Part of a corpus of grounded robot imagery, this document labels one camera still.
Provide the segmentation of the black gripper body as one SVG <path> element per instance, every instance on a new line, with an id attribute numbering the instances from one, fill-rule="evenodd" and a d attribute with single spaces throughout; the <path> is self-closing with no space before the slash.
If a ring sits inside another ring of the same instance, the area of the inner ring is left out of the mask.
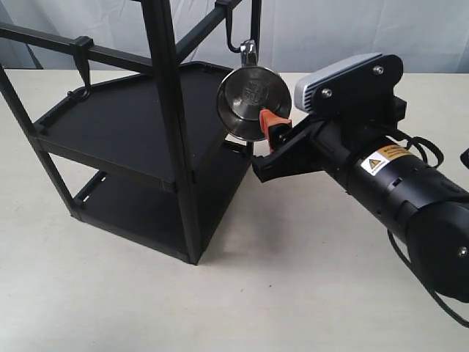
<path id="1" fill-rule="evenodd" d="M 277 149 L 269 155 L 254 157 L 253 171 L 261 182 L 281 177 L 326 172 L 346 191 L 366 186 L 381 194 L 390 194 L 411 173 L 410 164 L 381 156 L 382 169 L 366 171 L 381 147 L 403 139 L 397 124 L 405 117 L 407 104 L 395 97 L 390 111 L 373 108 L 351 115 L 329 117 L 311 114 L 278 138 Z"/>

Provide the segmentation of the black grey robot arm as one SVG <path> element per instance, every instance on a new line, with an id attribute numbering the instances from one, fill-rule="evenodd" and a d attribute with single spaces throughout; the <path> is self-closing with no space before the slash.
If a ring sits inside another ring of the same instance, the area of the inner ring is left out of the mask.
<path id="1" fill-rule="evenodd" d="M 468 193 L 431 166 L 436 146 L 401 132 L 406 103 L 393 94 L 297 125 L 263 109 L 270 154 L 253 168 L 263 182 L 325 172 L 407 248 L 410 270 L 431 292 L 468 301 Z"/>

